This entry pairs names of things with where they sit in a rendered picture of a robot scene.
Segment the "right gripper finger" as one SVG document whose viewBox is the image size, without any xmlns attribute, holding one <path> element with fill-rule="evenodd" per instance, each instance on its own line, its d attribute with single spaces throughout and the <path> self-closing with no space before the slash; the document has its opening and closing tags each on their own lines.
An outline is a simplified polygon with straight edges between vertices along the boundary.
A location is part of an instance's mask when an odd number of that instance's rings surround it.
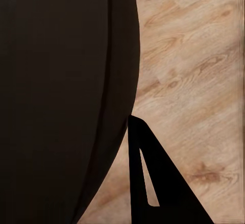
<svg viewBox="0 0 245 224">
<path fill-rule="evenodd" d="M 128 115 L 132 224 L 214 224 L 148 124 Z M 159 207 L 148 204 L 140 149 Z"/>
</svg>

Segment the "cauldron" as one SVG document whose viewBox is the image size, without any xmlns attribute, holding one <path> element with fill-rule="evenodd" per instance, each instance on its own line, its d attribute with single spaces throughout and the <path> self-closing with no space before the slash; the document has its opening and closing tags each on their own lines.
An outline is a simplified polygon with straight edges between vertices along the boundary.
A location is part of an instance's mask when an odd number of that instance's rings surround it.
<svg viewBox="0 0 245 224">
<path fill-rule="evenodd" d="M 0 224 L 77 224 L 135 103 L 136 0 L 0 0 Z"/>
</svg>

